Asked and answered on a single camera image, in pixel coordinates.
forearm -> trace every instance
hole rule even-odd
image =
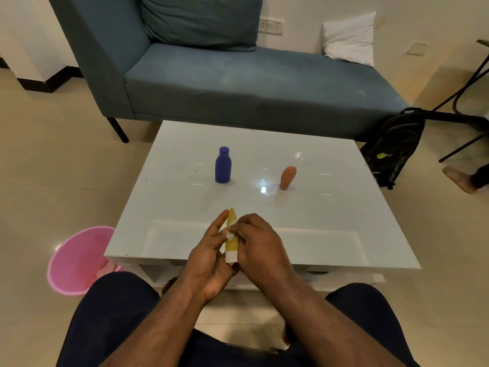
[[[319,366],[403,366],[301,278],[267,286],[266,297]]]
[[[181,276],[101,367],[177,366],[205,298]]]

blue bottle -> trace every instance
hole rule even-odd
[[[216,181],[227,183],[231,180],[231,159],[229,158],[229,148],[220,147],[219,156],[216,159]]]

blue sofa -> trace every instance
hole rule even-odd
[[[366,141],[407,107],[371,67],[257,48],[216,51],[150,41],[139,0],[50,0],[101,113]]]

hand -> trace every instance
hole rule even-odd
[[[202,291],[205,302],[219,295],[237,270],[226,263],[224,255],[219,251],[226,242],[227,229],[219,233],[229,210],[224,210],[210,225],[199,244],[194,247],[188,257],[182,278]]]
[[[282,240],[260,216],[242,216],[229,227],[229,232],[239,234],[238,263],[262,292],[280,281],[295,277]]]

white pillow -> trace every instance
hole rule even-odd
[[[373,67],[375,14],[323,23],[323,54]]]

